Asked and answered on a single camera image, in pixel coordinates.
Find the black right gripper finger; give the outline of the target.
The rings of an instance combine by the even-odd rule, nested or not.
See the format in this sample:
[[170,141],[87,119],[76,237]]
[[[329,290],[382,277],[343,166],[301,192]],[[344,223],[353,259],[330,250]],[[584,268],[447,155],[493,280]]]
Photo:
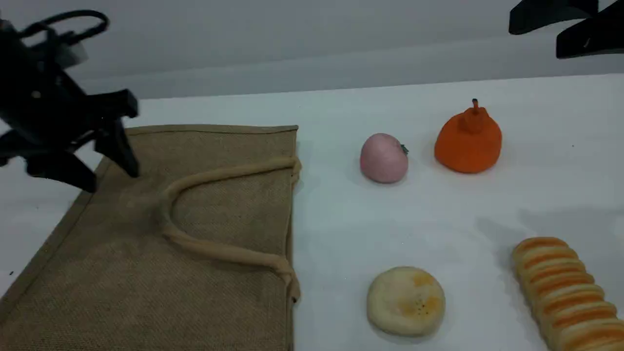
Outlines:
[[556,57],[570,59],[624,53],[624,3],[606,9],[565,30],[556,38]]
[[598,11],[597,0],[522,0],[509,13],[509,34],[522,35],[551,24],[590,18]]

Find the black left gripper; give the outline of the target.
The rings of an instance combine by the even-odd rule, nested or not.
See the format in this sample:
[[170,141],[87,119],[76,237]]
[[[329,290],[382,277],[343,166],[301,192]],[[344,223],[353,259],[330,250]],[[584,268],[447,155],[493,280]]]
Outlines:
[[75,152],[95,133],[94,150],[138,177],[122,121],[138,116],[138,100],[128,89],[87,96],[66,70],[81,62],[74,46],[100,34],[100,25],[59,33],[58,22],[43,19],[19,30],[1,21],[1,120],[9,126],[1,164],[20,157],[31,177],[94,193],[97,177]]

